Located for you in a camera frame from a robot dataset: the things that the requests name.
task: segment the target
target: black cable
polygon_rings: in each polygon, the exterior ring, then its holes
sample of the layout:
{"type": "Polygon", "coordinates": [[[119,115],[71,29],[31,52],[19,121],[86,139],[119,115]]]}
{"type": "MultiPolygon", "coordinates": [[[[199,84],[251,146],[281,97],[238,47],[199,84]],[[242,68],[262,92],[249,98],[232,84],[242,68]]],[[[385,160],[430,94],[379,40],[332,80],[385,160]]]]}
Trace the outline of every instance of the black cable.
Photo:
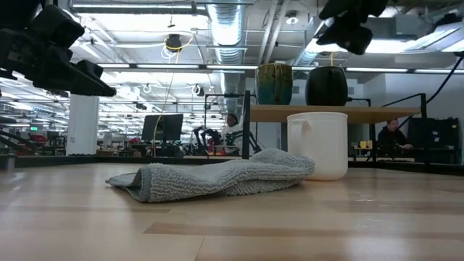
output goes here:
{"type": "MultiPolygon", "coordinates": [[[[427,100],[426,102],[426,105],[431,102],[439,93],[440,91],[442,91],[443,87],[448,83],[448,81],[450,80],[451,76],[455,73],[457,67],[459,66],[459,64],[463,61],[464,57],[460,57],[459,60],[456,62],[455,66],[451,69],[451,71],[449,72],[448,76],[444,79],[443,83],[440,85],[440,87],[438,88],[438,90],[435,91],[435,94],[432,95],[432,97],[430,97],[430,99],[427,100]]],[[[404,122],[402,122],[398,128],[401,128],[405,123],[407,123],[409,120],[411,120],[411,118],[413,117],[413,115],[409,116],[408,118],[406,118],[406,120],[404,122]]]]}

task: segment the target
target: red object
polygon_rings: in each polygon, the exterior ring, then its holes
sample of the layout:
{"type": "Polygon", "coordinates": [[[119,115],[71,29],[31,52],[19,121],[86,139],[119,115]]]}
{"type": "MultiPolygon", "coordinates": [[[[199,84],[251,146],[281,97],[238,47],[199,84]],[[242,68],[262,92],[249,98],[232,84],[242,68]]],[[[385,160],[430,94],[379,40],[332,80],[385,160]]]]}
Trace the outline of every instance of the red object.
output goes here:
{"type": "Polygon", "coordinates": [[[208,140],[208,152],[214,152],[215,150],[215,142],[210,138],[208,140]]]}
{"type": "Polygon", "coordinates": [[[47,142],[48,140],[42,135],[30,135],[30,140],[35,142],[47,142]]]}
{"type": "Polygon", "coordinates": [[[141,143],[141,139],[139,138],[133,138],[129,141],[129,144],[139,144],[141,143]]]}

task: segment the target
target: ventilation duct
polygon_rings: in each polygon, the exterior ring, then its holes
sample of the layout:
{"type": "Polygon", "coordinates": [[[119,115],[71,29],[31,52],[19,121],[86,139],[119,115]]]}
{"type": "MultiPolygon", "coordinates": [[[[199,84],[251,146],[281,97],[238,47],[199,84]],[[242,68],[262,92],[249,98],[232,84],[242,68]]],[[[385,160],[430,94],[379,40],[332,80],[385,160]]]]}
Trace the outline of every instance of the ventilation duct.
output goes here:
{"type": "MultiPolygon", "coordinates": [[[[323,27],[324,21],[319,19],[319,17],[311,17],[310,22],[307,24],[306,29],[304,31],[304,48],[298,54],[297,58],[291,63],[292,66],[301,66],[307,67],[314,62],[316,56],[319,54],[316,51],[307,50],[308,44],[314,38],[314,35],[323,27]]],[[[297,78],[299,73],[294,73],[294,79],[297,78]]]]}
{"type": "MultiPolygon", "coordinates": [[[[242,44],[244,29],[244,5],[209,4],[208,13],[211,17],[211,33],[215,45],[237,46],[242,44]]],[[[240,49],[216,49],[217,63],[222,65],[239,65],[243,62],[244,51],[240,49]]],[[[245,74],[221,73],[221,88],[224,94],[244,94],[245,74]]],[[[240,112],[237,104],[241,99],[225,99],[228,112],[240,112]]]]}

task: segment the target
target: mug handle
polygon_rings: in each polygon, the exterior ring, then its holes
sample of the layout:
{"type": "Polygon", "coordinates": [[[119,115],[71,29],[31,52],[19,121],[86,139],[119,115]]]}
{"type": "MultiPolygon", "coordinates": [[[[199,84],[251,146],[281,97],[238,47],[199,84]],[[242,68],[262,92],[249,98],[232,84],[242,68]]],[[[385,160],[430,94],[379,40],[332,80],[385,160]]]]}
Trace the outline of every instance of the mug handle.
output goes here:
{"type": "Polygon", "coordinates": [[[302,156],[302,139],[305,129],[310,128],[307,120],[292,120],[290,124],[295,124],[295,128],[291,128],[291,132],[287,133],[287,141],[292,148],[292,152],[296,155],[302,156]]]}

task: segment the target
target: wooden shelf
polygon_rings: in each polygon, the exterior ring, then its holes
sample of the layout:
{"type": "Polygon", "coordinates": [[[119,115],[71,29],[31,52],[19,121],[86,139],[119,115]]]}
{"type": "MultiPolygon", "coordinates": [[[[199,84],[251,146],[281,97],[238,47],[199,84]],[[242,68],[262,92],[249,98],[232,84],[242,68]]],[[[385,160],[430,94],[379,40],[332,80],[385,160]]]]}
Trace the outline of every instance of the wooden shelf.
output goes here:
{"type": "Polygon", "coordinates": [[[421,110],[400,107],[252,105],[250,121],[286,123],[288,116],[303,112],[341,112],[348,115],[348,123],[381,123],[415,115],[421,113],[421,110]]]}

